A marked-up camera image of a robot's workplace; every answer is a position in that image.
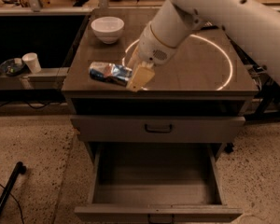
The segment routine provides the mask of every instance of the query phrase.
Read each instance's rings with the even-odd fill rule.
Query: closed drawer
[[[211,148],[205,144],[103,144],[98,148],[83,221],[231,222]]]
[[[229,143],[243,117],[72,116],[84,142]]]

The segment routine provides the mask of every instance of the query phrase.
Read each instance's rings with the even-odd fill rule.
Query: white cup
[[[29,70],[32,73],[37,73],[41,71],[41,67],[36,53],[27,53],[21,59],[27,64]]]

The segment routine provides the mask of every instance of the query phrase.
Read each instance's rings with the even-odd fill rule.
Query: cabinet
[[[89,201],[75,212],[84,221],[231,222],[242,211],[225,203],[216,159],[257,89],[228,38],[220,30],[190,36],[137,93],[89,77],[92,61],[122,63],[156,11],[94,10],[92,20],[121,17],[123,37],[106,45],[89,26],[64,81],[94,166]]]

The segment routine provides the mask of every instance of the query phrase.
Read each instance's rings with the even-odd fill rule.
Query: black handle
[[[148,133],[170,133],[173,129],[173,125],[149,125],[145,124],[144,129]]]
[[[171,215],[171,222],[167,222],[167,223],[165,223],[165,222],[158,223],[158,222],[151,221],[150,214],[148,214],[147,219],[148,219],[148,224],[175,224],[175,215]]]

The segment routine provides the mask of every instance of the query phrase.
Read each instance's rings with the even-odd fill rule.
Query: concrete floor
[[[244,210],[232,224],[280,224],[280,121],[249,122],[234,144],[234,152],[223,153],[217,161],[228,206]],[[2,184],[18,161],[28,170],[12,193],[25,223],[83,223],[74,208],[87,200],[92,165],[66,106],[0,108]],[[0,218],[0,224],[9,223],[21,223],[11,198]]]

